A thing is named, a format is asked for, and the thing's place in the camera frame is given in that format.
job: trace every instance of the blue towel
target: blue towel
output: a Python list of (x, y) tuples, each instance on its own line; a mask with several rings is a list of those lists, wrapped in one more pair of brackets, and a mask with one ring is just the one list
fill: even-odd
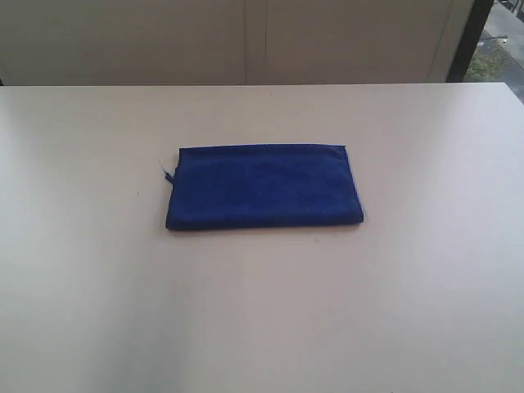
[(167, 229), (302, 227), (364, 220), (343, 146), (180, 149)]

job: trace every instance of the table surface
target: table surface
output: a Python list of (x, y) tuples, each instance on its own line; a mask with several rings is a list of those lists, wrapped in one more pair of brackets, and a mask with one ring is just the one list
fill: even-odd
[[(169, 233), (179, 147), (344, 144), (353, 228)], [(503, 84), (0, 89), (0, 391), (524, 391)]]

